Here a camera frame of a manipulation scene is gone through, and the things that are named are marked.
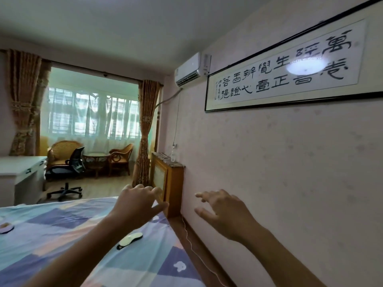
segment wicker armchair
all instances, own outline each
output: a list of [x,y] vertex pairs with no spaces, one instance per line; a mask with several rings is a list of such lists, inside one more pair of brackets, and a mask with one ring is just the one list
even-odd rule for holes
[[112,174],[113,168],[125,168],[130,176],[129,157],[133,151],[133,144],[127,145],[123,149],[112,149],[109,151],[109,176]]
[[47,170],[55,165],[66,165],[73,151],[83,145],[77,141],[63,140],[56,142],[48,149]]

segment air conditioner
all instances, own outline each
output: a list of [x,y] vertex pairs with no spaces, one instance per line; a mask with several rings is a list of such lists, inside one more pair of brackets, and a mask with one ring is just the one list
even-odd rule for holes
[[197,53],[174,72],[177,86],[182,86],[198,77],[207,77],[210,72],[211,55]]

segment office chair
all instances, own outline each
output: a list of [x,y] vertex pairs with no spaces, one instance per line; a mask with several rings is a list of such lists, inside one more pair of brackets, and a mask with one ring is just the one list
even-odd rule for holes
[[[66,179],[72,178],[80,175],[85,171],[84,164],[81,160],[82,150],[84,147],[77,148],[73,151],[72,155],[69,159],[65,161],[66,165],[56,165],[52,166],[45,173],[46,179]],[[69,188],[69,183],[65,183],[65,187],[61,187],[59,191],[54,191],[51,193],[47,193],[47,199],[51,198],[52,194],[61,194],[58,198],[58,201],[62,201],[65,198],[66,194],[75,193],[79,195],[79,198],[82,198],[82,188],[74,187]]]

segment bed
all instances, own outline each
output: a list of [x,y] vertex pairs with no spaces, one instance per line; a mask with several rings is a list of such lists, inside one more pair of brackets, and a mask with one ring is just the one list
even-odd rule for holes
[[[117,198],[0,208],[15,228],[0,235],[0,286],[21,286],[112,209]],[[163,213],[134,232],[143,238],[101,260],[83,287],[204,287]]]

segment round side table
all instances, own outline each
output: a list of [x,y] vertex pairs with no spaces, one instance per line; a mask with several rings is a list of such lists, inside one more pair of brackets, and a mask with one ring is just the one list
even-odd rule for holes
[[107,165],[108,157],[110,156],[110,154],[102,152],[92,152],[83,154],[82,156],[85,168],[95,170],[96,178],[98,178],[98,172]]

